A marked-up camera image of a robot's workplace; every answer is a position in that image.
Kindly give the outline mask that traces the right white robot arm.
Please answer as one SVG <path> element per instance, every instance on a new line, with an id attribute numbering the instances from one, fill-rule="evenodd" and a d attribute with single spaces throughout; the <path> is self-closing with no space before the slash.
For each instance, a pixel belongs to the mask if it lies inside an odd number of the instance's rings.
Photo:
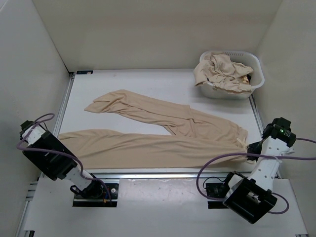
<path id="1" fill-rule="evenodd" d="M 278 157 L 293 153 L 292 146 L 296 141 L 290 125 L 291 122 L 282 117 L 268 124 L 262 140 L 249 145 L 248 151 L 269 157 L 259 158 L 248 177 L 236 171 L 230 172 L 222 184 L 222 193 L 225 195 L 223 205 L 250 224 L 261 219 L 277 202 L 272 190 L 281 163 Z"/>

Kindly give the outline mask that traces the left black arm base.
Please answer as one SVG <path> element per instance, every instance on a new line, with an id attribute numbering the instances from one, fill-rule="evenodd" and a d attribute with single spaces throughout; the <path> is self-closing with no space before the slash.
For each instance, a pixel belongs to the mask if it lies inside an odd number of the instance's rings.
<path id="1" fill-rule="evenodd" d="M 86 188 L 70 187 L 74 194 L 73 207 L 117 207 L 119 183 L 106 183 L 108 191 L 99 181 L 92 181 Z"/>

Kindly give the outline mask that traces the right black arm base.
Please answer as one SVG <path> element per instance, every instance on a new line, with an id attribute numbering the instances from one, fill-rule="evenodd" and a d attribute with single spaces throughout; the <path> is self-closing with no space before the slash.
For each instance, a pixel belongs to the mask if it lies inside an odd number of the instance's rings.
<path id="1" fill-rule="evenodd" d="M 225 180 L 218 177 L 209 177 L 203 182 L 203 188 L 206 195 L 211 199 L 208 200 L 208 209 L 229 209 L 226 205 L 228 197 L 231 195 L 231 186 L 229 184 L 232 176 Z"/>

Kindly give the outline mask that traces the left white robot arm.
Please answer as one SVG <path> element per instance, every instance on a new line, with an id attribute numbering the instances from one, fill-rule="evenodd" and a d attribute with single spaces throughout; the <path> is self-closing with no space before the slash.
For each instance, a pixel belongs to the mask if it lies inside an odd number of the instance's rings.
<path id="1" fill-rule="evenodd" d="M 53 181 L 58 179 L 72 182 L 70 190 L 82 198 L 102 198 L 106 192 L 104 185 L 96 177 L 85 171 L 74 154 L 43 126 L 35 126 L 34 121 L 21 124 L 20 140 L 27 146 L 19 150 L 42 173 Z"/>

